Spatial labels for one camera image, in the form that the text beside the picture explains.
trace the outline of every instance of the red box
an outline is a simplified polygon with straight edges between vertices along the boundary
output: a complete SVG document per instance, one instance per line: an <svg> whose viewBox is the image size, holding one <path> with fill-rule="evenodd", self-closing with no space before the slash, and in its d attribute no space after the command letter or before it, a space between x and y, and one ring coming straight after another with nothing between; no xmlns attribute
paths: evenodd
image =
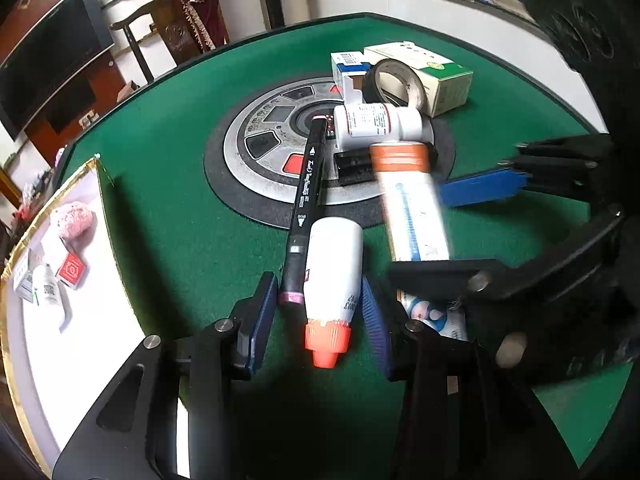
<svg viewBox="0 0 640 480"><path fill-rule="evenodd" d="M76 254L68 253L58 269L57 276L62 283L75 290L85 270L86 265L82 260Z"/></svg>

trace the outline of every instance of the wooden chair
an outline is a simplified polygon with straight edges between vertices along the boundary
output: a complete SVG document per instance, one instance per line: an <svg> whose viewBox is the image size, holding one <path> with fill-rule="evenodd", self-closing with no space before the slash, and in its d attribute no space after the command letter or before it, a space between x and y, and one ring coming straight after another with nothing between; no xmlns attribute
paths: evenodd
<svg viewBox="0 0 640 480"><path fill-rule="evenodd" d="M145 14L151 14L156 29L164 41L164 44L169 49L169 53L171 53L176 64L180 65L181 63L199 56L204 51L208 50L208 48L199 46L193 39L191 35L192 25L188 22L185 13L180 8L180 5L177 5L176 0L153 0L144 4L124 20L113 23L111 25L111 30L122 30L124 32L131 51L136 57L147 82L151 83L154 80L154 77L151 70L149 70L149 65L146 63L146 60L140 51L140 46L133 37L133 33L129 27L131 22ZM224 20L222 19L220 5L218 5L218 17L222 24L224 40L228 43L229 38L224 25Z"/></svg>

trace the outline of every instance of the black marker pen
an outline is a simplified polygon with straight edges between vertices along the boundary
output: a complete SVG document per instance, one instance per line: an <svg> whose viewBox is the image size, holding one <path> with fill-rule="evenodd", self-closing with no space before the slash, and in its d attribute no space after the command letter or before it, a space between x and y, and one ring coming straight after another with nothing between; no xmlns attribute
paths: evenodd
<svg viewBox="0 0 640 480"><path fill-rule="evenodd" d="M278 295L280 305L300 307L305 305L302 286L305 281L306 250L309 245L309 232L318 214L318 194L322 183L326 131L327 118L314 117L311 121L309 138L306 141L296 201L291 213L287 252Z"/></svg>

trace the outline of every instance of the cardboard box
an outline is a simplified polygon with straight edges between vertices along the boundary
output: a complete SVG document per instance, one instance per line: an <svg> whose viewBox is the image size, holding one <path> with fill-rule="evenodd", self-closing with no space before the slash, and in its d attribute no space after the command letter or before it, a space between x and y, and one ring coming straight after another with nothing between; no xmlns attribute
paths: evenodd
<svg viewBox="0 0 640 480"><path fill-rule="evenodd" d="M344 104L362 104L362 78L369 68L361 52L332 52L331 72Z"/></svg>
<svg viewBox="0 0 640 480"><path fill-rule="evenodd" d="M124 101L127 97L133 94L138 88L140 88L135 82L129 81L126 85L123 86L122 90L118 92L118 97L116 97L116 102Z"/></svg>
<svg viewBox="0 0 640 480"><path fill-rule="evenodd" d="M14 270L14 292L24 300L33 303L32 275L37 266L35 254L27 248Z"/></svg>
<svg viewBox="0 0 640 480"><path fill-rule="evenodd" d="M421 111L429 117L435 117L466 103L473 71L411 41L365 47L364 57L372 65L382 59L391 58L413 68L427 94L427 102ZM406 91L398 79L381 74L380 81L382 88L391 95L403 101L408 100Z"/></svg>
<svg viewBox="0 0 640 480"><path fill-rule="evenodd" d="M86 270L86 265L78 257L77 254L67 253L65 261L58 269L56 276L69 288L75 290L82 280L82 276Z"/></svg>

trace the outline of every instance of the pink plush toy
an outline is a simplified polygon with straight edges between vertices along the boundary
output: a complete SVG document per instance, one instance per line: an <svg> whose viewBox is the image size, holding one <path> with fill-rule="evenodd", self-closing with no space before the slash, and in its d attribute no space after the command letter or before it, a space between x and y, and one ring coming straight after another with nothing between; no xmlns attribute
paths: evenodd
<svg viewBox="0 0 640 480"><path fill-rule="evenodd" d="M79 237L94 221L94 215L86 204L70 202L51 212L51 225L58 230L58 235L64 240Z"/></svg>

